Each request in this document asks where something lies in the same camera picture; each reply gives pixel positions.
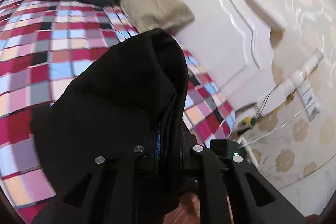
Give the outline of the person's right hand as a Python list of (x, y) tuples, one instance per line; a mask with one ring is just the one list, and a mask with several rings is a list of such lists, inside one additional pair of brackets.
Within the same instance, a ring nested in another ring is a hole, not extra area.
[(164, 216), (163, 223), (205, 223), (198, 196), (195, 193), (181, 196), (178, 207)]

